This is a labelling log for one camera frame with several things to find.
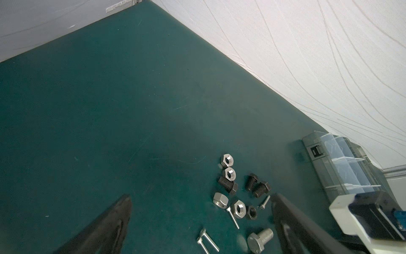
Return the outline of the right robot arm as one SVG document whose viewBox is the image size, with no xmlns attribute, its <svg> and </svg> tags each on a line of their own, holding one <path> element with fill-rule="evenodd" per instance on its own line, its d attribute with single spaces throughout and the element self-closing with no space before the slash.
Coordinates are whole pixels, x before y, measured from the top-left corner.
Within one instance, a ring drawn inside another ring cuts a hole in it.
<svg viewBox="0 0 406 254">
<path fill-rule="evenodd" d="M 338 196 L 329 210 L 347 247 L 369 254 L 406 252 L 406 212 L 388 193 Z"/>
</svg>

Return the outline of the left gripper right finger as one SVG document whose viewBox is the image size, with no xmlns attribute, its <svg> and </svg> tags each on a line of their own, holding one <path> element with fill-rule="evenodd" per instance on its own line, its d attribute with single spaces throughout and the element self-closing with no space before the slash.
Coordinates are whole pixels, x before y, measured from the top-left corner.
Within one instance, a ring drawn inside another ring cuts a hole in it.
<svg viewBox="0 0 406 254">
<path fill-rule="evenodd" d="M 283 195 L 271 195 L 274 225 L 284 254 L 351 254 Z"/>
</svg>

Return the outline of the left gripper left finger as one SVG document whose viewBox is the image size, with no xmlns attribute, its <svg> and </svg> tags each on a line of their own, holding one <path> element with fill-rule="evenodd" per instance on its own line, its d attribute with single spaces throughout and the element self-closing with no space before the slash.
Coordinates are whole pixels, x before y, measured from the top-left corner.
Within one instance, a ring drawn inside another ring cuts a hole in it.
<svg viewBox="0 0 406 254">
<path fill-rule="evenodd" d="M 54 251 L 55 254 L 120 254 L 131 216 L 129 194 L 122 195 L 109 208 Z"/>
</svg>

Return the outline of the large silver hex bolt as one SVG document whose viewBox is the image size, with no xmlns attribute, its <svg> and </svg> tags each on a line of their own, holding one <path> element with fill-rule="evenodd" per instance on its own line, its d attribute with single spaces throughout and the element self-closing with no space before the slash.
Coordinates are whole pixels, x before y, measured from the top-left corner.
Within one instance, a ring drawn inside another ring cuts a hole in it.
<svg viewBox="0 0 406 254">
<path fill-rule="evenodd" d="M 273 237 L 274 232 L 270 228 L 266 228 L 258 234 L 251 233 L 247 238 L 247 244 L 252 253 L 260 254 Z"/>
</svg>

